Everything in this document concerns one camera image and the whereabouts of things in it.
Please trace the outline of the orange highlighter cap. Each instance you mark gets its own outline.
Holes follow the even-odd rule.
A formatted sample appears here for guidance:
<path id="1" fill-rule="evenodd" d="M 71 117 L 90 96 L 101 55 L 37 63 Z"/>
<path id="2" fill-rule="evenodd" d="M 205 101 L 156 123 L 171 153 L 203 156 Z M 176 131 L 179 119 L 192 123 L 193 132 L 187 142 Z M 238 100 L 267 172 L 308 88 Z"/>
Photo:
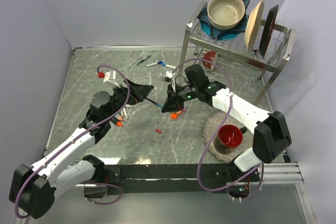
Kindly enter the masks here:
<path id="1" fill-rule="evenodd" d="M 178 117 L 178 115 L 176 113 L 172 113 L 170 115 L 170 118 L 175 119 L 175 120 L 177 119 L 177 117 Z"/>

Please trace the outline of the dark blue pen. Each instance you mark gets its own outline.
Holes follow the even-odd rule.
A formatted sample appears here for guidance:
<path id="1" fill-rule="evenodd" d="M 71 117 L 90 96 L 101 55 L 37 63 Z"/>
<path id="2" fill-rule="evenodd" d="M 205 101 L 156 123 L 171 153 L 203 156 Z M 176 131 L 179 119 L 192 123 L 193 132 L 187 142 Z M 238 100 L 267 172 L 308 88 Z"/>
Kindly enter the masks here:
<path id="1" fill-rule="evenodd" d="M 151 100 L 150 98 L 145 98 L 145 99 L 148 100 L 149 102 L 153 103 L 153 104 L 156 105 L 157 107 L 159 107 L 159 108 L 163 108 L 162 105 L 160 105 L 159 103 L 157 103 L 157 102 Z"/>

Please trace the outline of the black orange highlighter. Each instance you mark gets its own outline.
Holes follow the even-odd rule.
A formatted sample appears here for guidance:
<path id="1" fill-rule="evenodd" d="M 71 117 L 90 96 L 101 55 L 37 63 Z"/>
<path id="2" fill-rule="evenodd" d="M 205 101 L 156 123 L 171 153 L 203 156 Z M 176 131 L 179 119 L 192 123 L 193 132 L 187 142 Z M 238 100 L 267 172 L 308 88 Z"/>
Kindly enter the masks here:
<path id="1" fill-rule="evenodd" d="M 114 121 L 112 121 L 112 122 L 113 122 L 116 126 L 123 127 L 121 121 L 119 121 L 119 120 L 114 120 Z"/>

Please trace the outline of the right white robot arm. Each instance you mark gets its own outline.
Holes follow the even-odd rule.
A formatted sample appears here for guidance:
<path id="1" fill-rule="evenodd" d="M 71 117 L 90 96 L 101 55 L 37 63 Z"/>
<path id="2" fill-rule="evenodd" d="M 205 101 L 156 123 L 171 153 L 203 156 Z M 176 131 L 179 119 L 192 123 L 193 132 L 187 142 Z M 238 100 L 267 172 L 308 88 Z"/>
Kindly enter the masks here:
<path id="1" fill-rule="evenodd" d="M 185 69 L 188 84 L 179 86 L 175 81 L 167 86 L 167 98 L 162 112 L 176 112 L 189 100 L 199 99 L 209 106 L 224 111 L 242 123 L 253 134 L 253 144 L 238 155 L 229 170 L 231 178 L 242 181 L 252 167 L 270 164 L 292 143 L 286 119 L 279 111 L 268 112 L 230 92 L 218 81 L 209 81 L 200 65 Z"/>

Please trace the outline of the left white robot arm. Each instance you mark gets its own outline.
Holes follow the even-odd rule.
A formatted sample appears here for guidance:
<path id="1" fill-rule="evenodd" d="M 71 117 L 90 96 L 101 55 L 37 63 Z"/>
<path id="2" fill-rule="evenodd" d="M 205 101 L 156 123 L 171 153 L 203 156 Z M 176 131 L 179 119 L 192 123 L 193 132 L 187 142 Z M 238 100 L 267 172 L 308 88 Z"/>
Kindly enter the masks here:
<path id="1" fill-rule="evenodd" d="M 86 117 L 68 139 L 31 166 L 21 164 L 16 168 L 9 192 L 9 200 L 16 210 L 21 209 L 27 216 L 38 219 L 51 208 L 55 199 L 76 184 L 107 181 L 109 175 L 104 162 L 93 155 L 83 157 L 74 166 L 70 164 L 107 134 L 110 122 L 116 121 L 116 115 L 126 105 L 143 102 L 154 88 L 130 80 L 125 83 L 125 87 L 115 87 L 113 94 L 95 93 Z"/>

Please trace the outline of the blue capped white marker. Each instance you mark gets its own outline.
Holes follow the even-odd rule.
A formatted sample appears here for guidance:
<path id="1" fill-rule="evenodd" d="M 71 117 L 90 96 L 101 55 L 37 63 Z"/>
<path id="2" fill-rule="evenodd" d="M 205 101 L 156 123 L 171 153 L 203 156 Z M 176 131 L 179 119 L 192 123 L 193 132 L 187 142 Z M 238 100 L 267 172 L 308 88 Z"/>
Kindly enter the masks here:
<path id="1" fill-rule="evenodd" d="M 161 66 L 164 66 L 164 67 L 167 67 L 167 68 L 170 68 L 170 69 L 175 69 L 175 68 L 176 68 L 176 66 L 167 64 L 167 63 L 165 63 L 164 61 L 158 61 L 157 64 L 158 64 L 158 65 L 161 65 Z"/>

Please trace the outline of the small red bowl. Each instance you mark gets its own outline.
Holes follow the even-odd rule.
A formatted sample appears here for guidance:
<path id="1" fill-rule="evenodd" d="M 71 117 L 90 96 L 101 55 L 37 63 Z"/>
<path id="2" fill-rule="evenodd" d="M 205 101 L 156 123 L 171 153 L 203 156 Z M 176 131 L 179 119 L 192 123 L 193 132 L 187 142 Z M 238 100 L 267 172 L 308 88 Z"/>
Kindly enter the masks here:
<path id="1" fill-rule="evenodd" d="M 215 51 L 206 52 L 203 56 L 203 59 L 206 60 L 203 61 L 203 67 L 208 71 L 213 71 L 215 67 L 212 65 L 212 63 L 216 63 L 217 58 L 218 58 L 217 52 Z"/>

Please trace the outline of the red black mug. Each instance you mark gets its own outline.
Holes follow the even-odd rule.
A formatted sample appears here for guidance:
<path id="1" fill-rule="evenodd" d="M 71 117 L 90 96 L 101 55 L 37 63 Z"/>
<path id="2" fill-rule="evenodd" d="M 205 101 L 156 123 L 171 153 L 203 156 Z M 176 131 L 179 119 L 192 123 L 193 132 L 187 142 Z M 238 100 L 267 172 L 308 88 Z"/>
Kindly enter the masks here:
<path id="1" fill-rule="evenodd" d="M 225 154 L 227 150 L 237 148 L 243 142 L 243 135 L 246 132 L 247 127 L 245 126 L 240 129 L 230 124 L 222 126 L 214 139 L 215 149 Z"/>

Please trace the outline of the steel dish rack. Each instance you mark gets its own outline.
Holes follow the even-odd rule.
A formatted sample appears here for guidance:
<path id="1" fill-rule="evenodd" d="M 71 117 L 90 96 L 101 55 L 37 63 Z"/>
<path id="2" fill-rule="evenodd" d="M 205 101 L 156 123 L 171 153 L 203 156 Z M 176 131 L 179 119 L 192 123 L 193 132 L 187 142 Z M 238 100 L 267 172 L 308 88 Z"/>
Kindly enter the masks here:
<path id="1" fill-rule="evenodd" d="M 269 49 L 272 56 L 264 58 L 257 51 L 248 52 L 243 43 L 243 34 L 227 41 L 212 39 L 201 29 L 198 15 L 207 7 L 202 1 L 187 22 L 180 61 L 185 61 L 189 44 L 195 46 L 194 57 L 199 59 L 207 52 L 214 51 L 217 56 L 214 63 L 219 67 L 236 72 L 232 80 L 235 93 L 240 93 L 250 103 L 259 105 L 268 98 L 268 90 L 288 63 L 297 32 L 285 26 L 276 24 L 271 36 Z"/>

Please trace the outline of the teal star shaped plate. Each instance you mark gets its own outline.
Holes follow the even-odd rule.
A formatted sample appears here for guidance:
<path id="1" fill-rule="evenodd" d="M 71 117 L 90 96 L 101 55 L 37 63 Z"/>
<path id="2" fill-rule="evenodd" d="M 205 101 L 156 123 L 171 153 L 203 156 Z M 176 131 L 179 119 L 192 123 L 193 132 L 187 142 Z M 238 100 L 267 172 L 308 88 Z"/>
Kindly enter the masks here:
<path id="1" fill-rule="evenodd" d="M 243 2 L 247 9 L 250 3 L 250 0 L 243 0 Z M 201 23 L 202 31 L 204 31 L 209 38 L 219 40 L 219 41 L 234 39 L 240 33 L 245 32 L 247 21 L 248 21 L 248 15 L 246 14 L 246 11 L 245 11 L 245 15 L 243 19 L 239 22 L 237 26 L 229 30 L 218 30 L 209 23 L 208 15 L 207 15 L 207 6 L 201 10 L 197 18 L 199 22 Z"/>

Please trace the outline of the black base bar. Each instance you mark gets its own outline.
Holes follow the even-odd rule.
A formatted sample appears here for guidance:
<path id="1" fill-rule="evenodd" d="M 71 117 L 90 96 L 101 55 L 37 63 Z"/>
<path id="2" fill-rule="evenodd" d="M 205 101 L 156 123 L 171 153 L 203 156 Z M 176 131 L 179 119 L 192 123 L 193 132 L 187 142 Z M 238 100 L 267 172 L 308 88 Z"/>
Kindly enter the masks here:
<path id="1" fill-rule="evenodd" d="M 104 165 L 89 181 L 117 185 L 125 194 L 202 191 L 196 172 L 196 164 Z M 243 173 L 233 164 L 202 164 L 200 171 L 207 188 L 228 185 L 244 175 L 250 182 L 259 181 L 257 171 Z"/>

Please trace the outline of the beige ceramic bowl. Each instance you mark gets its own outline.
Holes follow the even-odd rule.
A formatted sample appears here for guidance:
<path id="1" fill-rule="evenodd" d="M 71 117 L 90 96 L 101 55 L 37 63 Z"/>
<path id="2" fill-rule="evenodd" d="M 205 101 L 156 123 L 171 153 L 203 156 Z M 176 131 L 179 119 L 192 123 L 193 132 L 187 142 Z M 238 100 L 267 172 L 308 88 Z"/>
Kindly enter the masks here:
<path id="1" fill-rule="evenodd" d="M 243 0 L 210 0 L 207 4 L 209 23 L 218 30 L 229 30 L 237 26 L 245 11 Z"/>

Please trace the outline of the beige plate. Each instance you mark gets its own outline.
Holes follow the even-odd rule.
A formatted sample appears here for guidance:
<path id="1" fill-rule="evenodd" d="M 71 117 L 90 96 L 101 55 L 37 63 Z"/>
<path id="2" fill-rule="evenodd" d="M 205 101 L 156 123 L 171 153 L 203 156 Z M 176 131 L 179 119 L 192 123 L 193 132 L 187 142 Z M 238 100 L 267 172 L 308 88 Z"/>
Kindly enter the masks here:
<path id="1" fill-rule="evenodd" d="M 260 1 L 251 11 L 247 22 L 244 43 L 248 52 L 251 52 L 256 41 L 259 27 L 261 24 L 262 14 L 265 6 L 265 1 Z"/>

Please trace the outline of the black plate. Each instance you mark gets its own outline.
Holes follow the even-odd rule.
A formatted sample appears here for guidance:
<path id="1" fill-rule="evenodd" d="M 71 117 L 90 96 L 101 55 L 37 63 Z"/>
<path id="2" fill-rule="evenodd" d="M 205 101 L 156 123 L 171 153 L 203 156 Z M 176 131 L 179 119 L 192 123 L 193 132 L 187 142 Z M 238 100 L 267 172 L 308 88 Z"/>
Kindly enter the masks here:
<path id="1" fill-rule="evenodd" d="M 275 26 L 278 10 L 279 5 L 277 4 L 274 7 L 272 7 L 268 12 L 258 49 L 259 54 L 261 55 L 262 58 L 264 58 L 266 55 L 266 51 L 272 36 L 272 31 Z"/>

